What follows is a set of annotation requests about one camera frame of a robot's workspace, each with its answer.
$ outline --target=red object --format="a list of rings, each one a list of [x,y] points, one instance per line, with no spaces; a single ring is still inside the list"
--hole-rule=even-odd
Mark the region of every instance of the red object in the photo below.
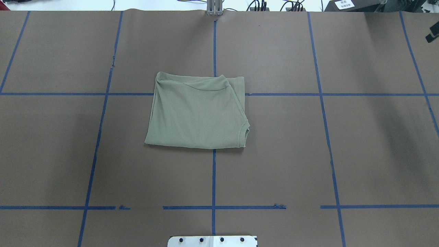
[[[0,10],[10,10],[2,1],[0,1]]]

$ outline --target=white background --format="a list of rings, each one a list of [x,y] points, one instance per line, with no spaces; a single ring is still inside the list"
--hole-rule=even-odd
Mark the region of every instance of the white background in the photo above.
[[[245,11],[251,0],[225,0],[223,8],[234,8]],[[329,0],[323,0],[323,7],[326,8]],[[268,0],[267,7],[270,11],[279,11],[284,4],[282,0]],[[32,0],[26,3],[7,2],[11,10],[23,11],[109,11],[113,7],[113,0]],[[303,6],[307,11],[321,11],[320,0],[305,0]],[[202,2],[179,2],[177,0],[116,0],[115,10],[127,9],[140,10],[195,10],[206,9]],[[424,9],[432,12],[439,12],[437,5],[424,4]]]

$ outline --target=folded cloth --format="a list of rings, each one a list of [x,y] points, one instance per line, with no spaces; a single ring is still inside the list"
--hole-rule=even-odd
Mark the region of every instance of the folded cloth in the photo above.
[[[245,147],[244,78],[159,72],[145,143],[199,149]]]

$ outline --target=white bracket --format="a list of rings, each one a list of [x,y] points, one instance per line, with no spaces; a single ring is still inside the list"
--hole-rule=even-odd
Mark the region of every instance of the white bracket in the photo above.
[[[257,247],[256,236],[180,236],[171,237],[168,247]]]
[[[207,15],[223,15],[223,0],[206,0]]]

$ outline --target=sage green shirt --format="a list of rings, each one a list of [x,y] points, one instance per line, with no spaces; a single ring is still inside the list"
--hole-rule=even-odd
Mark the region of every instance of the sage green shirt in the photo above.
[[[145,143],[200,149],[245,147],[244,78],[157,74]]]

